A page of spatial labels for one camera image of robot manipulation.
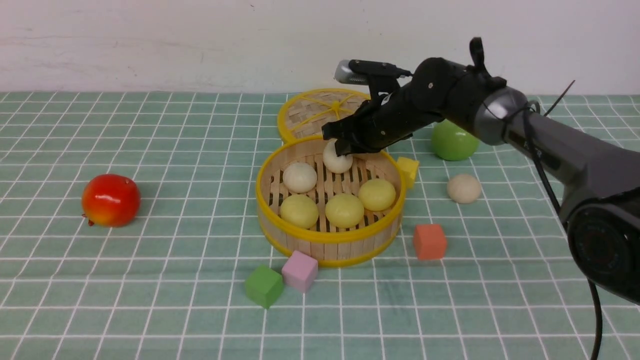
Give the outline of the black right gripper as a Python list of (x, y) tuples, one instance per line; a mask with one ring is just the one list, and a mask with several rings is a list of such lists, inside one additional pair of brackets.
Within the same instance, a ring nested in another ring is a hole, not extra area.
[(371, 100), (354, 114), (321, 128), (325, 141), (335, 139), (337, 157), (374, 154), (414, 132), (441, 121), (446, 94), (428, 85), (409, 82), (391, 94)]

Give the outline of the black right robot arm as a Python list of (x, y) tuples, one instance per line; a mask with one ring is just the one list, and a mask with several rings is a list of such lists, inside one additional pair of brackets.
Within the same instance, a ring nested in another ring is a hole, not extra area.
[(415, 71), (343, 60), (334, 78), (368, 85), (371, 100), (321, 128), (339, 155), (373, 154), (448, 120), (490, 146), (508, 144), (564, 186), (557, 214), (583, 275), (639, 303), (639, 153), (553, 120), (506, 81), (471, 65), (431, 57)]

